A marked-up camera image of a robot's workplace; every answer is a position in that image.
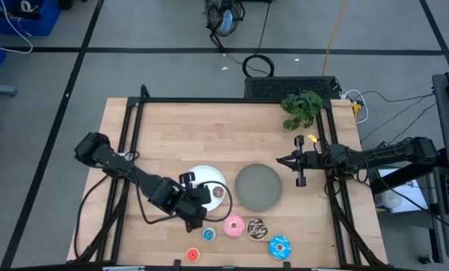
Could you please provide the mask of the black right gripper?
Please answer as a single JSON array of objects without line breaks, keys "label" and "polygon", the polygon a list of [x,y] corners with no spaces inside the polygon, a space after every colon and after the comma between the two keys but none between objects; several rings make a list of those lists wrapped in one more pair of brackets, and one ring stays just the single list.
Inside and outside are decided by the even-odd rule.
[{"label": "black right gripper", "polygon": [[298,173],[296,180],[297,187],[306,187],[307,181],[304,174],[305,169],[324,169],[324,158],[323,155],[317,151],[303,151],[304,137],[298,135],[295,137],[295,147],[294,153],[288,156],[276,158],[276,161],[292,171]]}]

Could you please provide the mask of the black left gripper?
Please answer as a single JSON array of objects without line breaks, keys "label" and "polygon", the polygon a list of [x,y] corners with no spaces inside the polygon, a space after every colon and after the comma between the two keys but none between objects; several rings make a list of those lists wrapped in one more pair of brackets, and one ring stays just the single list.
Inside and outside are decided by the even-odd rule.
[{"label": "black left gripper", "polygon": [[193,172],[186,172],[179,176],[181,187],[175,190],[173,196],[174,212],[185,221],[186,230],[191,232],[201,228],[206,218],[207,209],[203,204],[212,202],[209,192],[211,189],[205,184],[199,184],[197,188],[191,186],[195,179]]}]

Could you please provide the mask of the large pink iced toy donut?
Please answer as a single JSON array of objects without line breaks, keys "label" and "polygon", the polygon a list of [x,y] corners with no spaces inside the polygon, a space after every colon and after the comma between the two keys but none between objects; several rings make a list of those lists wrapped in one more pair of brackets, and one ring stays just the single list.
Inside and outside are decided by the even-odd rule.
[{"label": "large pink iced toy donut", "polygon": [[245,230],[245,223],[239,215],[229,215],[223,222],[223,229],[227,236],[237,238]]}]

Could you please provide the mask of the large chocolate iced toy donut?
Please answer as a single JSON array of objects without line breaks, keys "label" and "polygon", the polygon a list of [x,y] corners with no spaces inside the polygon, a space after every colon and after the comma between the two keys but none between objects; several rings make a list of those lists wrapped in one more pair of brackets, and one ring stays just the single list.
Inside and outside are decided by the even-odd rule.
[{"label": "large chocolate iced toy donut", "polygon": [[268,232],[267,224],[262,218],[251,218],[246,225],[246,234],[253,241],[264,239]]}]

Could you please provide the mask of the large blue iced toy donut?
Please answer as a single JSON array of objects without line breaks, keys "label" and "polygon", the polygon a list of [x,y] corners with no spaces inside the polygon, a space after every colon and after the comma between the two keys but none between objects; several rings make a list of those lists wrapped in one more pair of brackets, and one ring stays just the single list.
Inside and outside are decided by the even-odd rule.
[{"label": "large blue iced toy donut", "polygon": [[286,260],[292,253],[291,243],[285,236],[275,236],[268,243],[268,252],[277,260]]}]

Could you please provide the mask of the white round plate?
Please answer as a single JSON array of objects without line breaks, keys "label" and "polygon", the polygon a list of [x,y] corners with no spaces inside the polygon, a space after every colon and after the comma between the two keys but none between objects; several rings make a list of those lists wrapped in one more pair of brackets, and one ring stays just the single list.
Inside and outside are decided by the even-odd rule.
[{"label": "white round plate", "polygon": [[[193,188],[197,188],[197,186],[203,182],[207,181],[206,186],[208,186],[211,191],[209,192],[212,202],[208,204],[203,204],[203,207],[207,209],[208,212],[218,208],[221,203],[224,201],[225,196],[227,195],[227,191],[225,189],[226,180],[223,174],[220,173],[217,169],[211,166],[195,166],[190,169],[190,172],[194,173],[195,179],[191,181],[191,186]],[[212,195],[212,189],[216,186],[222,186],[225,190],[225,195],[221,199],[217,199]]]}]

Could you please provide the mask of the olive green round plate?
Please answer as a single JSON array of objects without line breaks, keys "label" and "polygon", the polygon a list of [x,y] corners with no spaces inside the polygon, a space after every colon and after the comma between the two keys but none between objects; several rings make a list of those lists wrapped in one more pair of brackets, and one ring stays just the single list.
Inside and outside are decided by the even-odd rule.
[{"label": "olive green round plate", "polygon": [[279,201],[283,185],[274,169],[256,163],[238,173],[234,189],[243,206],[255,212],[265,212]]}]

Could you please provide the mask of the green potted plant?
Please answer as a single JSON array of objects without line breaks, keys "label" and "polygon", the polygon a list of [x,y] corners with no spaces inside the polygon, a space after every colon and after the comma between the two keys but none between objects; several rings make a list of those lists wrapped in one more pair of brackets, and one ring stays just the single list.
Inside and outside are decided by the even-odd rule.
[{"label": "green potted plant", "polygon": [[322,98],[310,90],[299,90],[297,93],[287,95],[281,101],[280,107],[291,118],[283,122],[283,128],[296,130],[300,127],[311,127],[322,106]]}]

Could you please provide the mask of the black computer case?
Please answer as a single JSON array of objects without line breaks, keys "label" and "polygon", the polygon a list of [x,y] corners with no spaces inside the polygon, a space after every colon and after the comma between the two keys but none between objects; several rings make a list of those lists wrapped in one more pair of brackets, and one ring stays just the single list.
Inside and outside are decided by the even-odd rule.
[{"label": "black computer case", "polygon": [[339,99],[341,87],[336,77],[266,77],[245,80],[246,98],[283,99],[302,90],[313,91],[322,99]]}]

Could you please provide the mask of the white paper sheet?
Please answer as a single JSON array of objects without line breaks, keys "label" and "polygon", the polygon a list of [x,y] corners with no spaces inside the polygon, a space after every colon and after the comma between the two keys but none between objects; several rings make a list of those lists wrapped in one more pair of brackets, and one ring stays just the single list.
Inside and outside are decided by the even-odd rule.
[{"label": "white paper sheet", "polygon": [[402,213],[419,211],[420,208],[408,201],[407,198],[414,201],[421,208],[428,209],[428,205],[416,180],[395,187],[394,190],[401,195],[391,190],[386,190],[374,196],[374,203],[378,212]]}]

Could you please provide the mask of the black floor fan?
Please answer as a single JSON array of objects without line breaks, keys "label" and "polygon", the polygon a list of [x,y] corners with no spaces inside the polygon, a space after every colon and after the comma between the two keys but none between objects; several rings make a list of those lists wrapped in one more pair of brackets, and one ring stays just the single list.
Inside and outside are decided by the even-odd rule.
[{"label": "black floor fan", "polygon": [[220,38],[232,34],[246,14],[241,0],[203,0],[206,16],[206,28],[209,37],[220,53],[225,48]]}]

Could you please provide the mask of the black aluminium table frame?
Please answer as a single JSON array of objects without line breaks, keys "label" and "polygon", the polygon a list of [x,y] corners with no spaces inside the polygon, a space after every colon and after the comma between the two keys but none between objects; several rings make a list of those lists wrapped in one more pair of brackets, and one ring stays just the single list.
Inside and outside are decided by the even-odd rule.
[{"label": "black aluminium table frame", "polygon": [[266,239],[225,234],[222,218],[226,214],[239,215],[244,221],[257,216],[231,191],[204,223],[216,231],[215,239],[206,242],[202,230],[188,232],[183,220],[167,220],[145,197],[136,195],[134,185],[91,169],[77,245],[70,249],[70,258],[84,253],[121,196],[127,200],[124,213],[97,250],[98,259],[140,266],[168,266],[180,260],[187,265],[187,250],[198,248],[198,266],[278,267],[283,262],[268,252],[268,239],[277,235],[290,240],[293,267],[333,268],[357,258],[349,236],[334,233],[337,221],[324,191],[325,173],[311,170],[307,186],[297,187],[296,174],[276,161],[292,152],[295,137],[283,129],[286,113],[278,104],[238,98],[150,98],[139,104],[109,98],[100,118],[98,131],[109,137],[116,151],[138,152],[136,165],[146,172],[175,179],[195,166],[211,166],[233,187],[241,169],[262,163],[278,173],[283,193],[271,209],[258,215],[267,224]]}]

